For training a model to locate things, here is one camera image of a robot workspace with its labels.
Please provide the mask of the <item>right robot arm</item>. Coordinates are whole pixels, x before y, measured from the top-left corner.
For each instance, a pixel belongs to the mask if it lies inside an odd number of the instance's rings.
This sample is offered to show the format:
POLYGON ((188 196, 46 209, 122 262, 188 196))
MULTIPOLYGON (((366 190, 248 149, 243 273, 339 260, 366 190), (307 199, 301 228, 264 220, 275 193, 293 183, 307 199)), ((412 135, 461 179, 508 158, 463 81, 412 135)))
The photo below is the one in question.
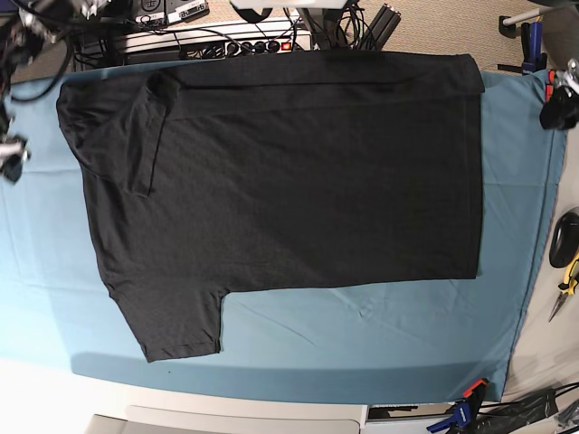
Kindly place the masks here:
POLYGON ((60 82, 74 54, 73 35, 80 31, 99 30, 99 15, 108 1, 14 1, 15 13, 1 25, 1 177, 14 184, 22 176, 31 152, 27 139, 9 134, 14 117, 5 102, 28 104, 43 99, 60 82), (48 44, 64 42, 66 52, 48 86, 32 97, 12 92, 14 73, 32 64, 48 44))

